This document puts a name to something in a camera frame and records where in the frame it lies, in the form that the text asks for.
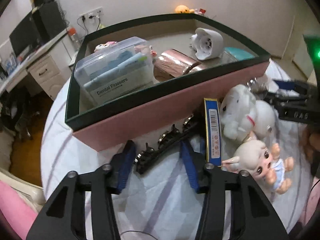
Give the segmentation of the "person right hand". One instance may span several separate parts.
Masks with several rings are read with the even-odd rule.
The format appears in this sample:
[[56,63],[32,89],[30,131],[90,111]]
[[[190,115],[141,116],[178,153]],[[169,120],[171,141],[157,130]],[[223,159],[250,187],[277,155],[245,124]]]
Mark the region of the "person right hand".
[[305,157],[310,163],[310,172],[314,177],[319,177],[319,128],[306,126],[300,136],[299,144],[304,150]]

